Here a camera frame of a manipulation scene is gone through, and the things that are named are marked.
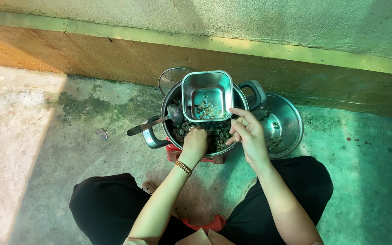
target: woman's right hand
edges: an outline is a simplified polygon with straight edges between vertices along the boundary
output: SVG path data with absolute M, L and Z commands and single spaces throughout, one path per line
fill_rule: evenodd
M 226 142 L 226 145 L 236 141 L 241 142 L 246 161 L 255 172 L 267 167 L 270 159 L 261 123 L 249 111 L 238 108 L 230 108 L 229 111 L 240 117 L 237 120 L 231 120 L 229 133 L 233 136 Z

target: metal ladle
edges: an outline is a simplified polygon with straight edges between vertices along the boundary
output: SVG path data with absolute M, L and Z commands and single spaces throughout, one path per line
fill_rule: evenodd
M 135 126 L 134 128 L 126 131 L 126 135 L 128 136 L 133 136 L 138 133 L 141 133 L 150 127 L 157 125 L 163 121 L 166 121 L 167 119 L 171 119 L 174 123 L 181 125 L 182 121 L 184 121 L 184 114 L 182 113 L 182 110 L 179 109 L 177 105 L 174 104 L 168 104 L 167 105 L 167 116 L 160 118 L 158 120 L 148 122 L 142 125 Z

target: woman's hand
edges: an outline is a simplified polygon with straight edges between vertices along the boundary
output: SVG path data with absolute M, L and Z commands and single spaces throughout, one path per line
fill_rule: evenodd
M 229 110 L 240 117 L 231 121 L 229 133 L 233 136 L 226 142 L 226 145 L 236 141 L 241 142 L 246 161 L 255 172 L 262 167 L 267 167 L 270 160 L 264 139 L 263 126 L 249 111 L 238 108 L 230 108 Z
M 190 128 L 184 138 L 184 147 L 179 160 L 186 164 L 191 170 L 202 160 L 208 148 L 207 132 L 202 126 Z

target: stained concrete floor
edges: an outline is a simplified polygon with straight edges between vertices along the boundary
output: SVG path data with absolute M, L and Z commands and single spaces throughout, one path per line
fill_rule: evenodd
M 165 150 L 125 132 L 162 100 L 155 87 L 0 67 L 0 244 L 91 244 L 68 208 L 85 178 L 128 172 L 159 185 L 173 166 Z M 334 183 L 318 224 L 325 243 L 392 244 L 392 119 L 298 108 L 305 133 L 289 157 L 317 158 Z M 103 141 L 100 128 L 115 133 Z M 177 213 L 195 224 L 228 214 L 254 176 L 240 147 L 223 165 L 201 163 Z

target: pot handle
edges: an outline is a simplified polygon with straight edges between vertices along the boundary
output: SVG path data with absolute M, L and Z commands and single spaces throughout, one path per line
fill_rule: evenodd
M 159 118 L 160 118 L 160 116 L 156 115 L 156 116 L 153 116 L 153 117 L 149 118 L 148 120 L 144 121 L 143 123 L 149 123 L 149 122 L 155 121 Z M 145 138 L 146 144 L 148 144 L 149 148 L 152 148 L 152 149 L 165 147 L 168 144 L 170 144 L 170 141 L 168 141 L 168 140 L 157 139 L 157 137 L 155 137 L 155 135 L 154 135 L 154 131 L 152 130 L 152 127 L 143 131 L 143 137 Z
M 261 84 L 258 81 L 256 80 L 244 81 L 240 83 L 238 87 L 240 89 L 250 88 L 252 92 L 255 94 L 255 104 L 249 106 L 250 112 L 264 106 L 267 103 L 266 92 L 264 91 L 263 86 L 261 86 Z

